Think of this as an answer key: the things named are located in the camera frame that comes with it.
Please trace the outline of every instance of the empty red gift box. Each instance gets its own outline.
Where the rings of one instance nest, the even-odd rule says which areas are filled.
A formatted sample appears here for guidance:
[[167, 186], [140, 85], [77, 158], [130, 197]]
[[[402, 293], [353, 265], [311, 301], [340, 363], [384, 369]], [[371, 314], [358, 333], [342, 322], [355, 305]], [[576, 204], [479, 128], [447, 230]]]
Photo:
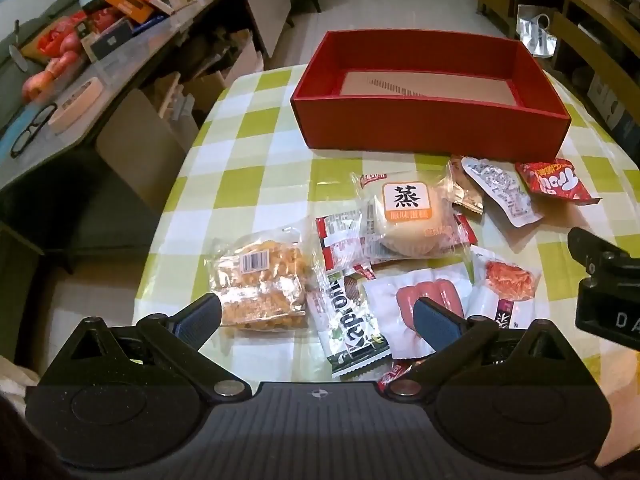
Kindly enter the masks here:
[[544, 162], [571, 123], [519, 41], [440, 30], [328, 32], [291, 98], [310, 148]]

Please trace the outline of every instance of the orange box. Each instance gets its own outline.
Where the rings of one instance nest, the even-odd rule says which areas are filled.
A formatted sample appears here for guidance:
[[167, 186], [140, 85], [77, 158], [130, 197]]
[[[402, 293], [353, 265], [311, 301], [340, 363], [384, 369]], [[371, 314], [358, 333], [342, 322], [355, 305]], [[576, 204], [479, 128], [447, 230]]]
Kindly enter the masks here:
[[154, 8], [142, 0], [105, 0], [129, 18], [138, 23], [145, 23], [154, 12]]

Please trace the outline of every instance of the white tile floor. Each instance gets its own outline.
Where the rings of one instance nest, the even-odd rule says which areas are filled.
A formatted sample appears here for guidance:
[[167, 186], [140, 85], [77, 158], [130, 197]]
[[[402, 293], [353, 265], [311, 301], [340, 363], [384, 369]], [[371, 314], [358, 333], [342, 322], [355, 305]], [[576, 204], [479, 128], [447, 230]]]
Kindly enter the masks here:
[[[486, 18], [476, 13], [476, 0], [321, 0], [322, 12], [293, 16], [295, 28], [285, 25], [274, 56], [266, 68], [306, 63], [328, 30], [346, 28], [434, 28], [500, 35]], [[72, 276], [57, 269], [43, 291], [34, 343], [34, 363], [42, 373], [86, 316], [101, 316], [109, 326], [130, 324], [136, 289], [145, 259], [85, 259]]]

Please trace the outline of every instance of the black glasses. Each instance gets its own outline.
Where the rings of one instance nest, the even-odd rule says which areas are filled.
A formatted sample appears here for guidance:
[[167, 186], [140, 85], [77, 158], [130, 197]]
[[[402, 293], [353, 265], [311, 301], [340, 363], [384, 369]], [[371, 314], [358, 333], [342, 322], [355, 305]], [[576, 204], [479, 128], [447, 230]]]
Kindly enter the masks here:
[[33, 142], [38, 132], [47, 124], [53, 113], [58, 109], [58, 105], [52, 103], [43, 108], [32, 120], [29, 126], [15, 139], [11, 148], [11, 158], [16, 158], [27, 146]]

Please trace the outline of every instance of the checkered tablecloth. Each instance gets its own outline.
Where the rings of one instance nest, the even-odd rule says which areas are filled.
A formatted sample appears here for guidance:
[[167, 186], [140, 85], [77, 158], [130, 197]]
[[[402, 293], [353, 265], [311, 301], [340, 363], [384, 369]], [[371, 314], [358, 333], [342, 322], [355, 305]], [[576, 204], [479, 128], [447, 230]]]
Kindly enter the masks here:
[[[308, 149], [289, 103], [304, 69], [248, 75], [220, 96], [164, 208], [134, 322], [155, 312], [172, 315], [208, 292], [204, 259], [214, 238], [235, 240], [308, 215], [353, 208], [351, 172], [439, 168], [447, 162], [446, 156]], [[638, 354], [575, 328], [577, 287], [585, 273], [569, 256], [566, 233], [583, 226], [640, 256], [640, 171], [582, 105], [553, 84], [572, 117], [561, 156], [572, 161], [601, 202], [584, 207], [546, 202], [543, 221], [519, 229], [488, 198], [480, 222], [469, 216], [479, 245], [521, 266], [543, 269], [537, 315], [559, 326], [612, 404], [612, 430], [600, 460], [606, 463], [640, 445]], [[253, 386], [331, 380], [311, 329], [284, 334], [220, 329], [201, 352]]]

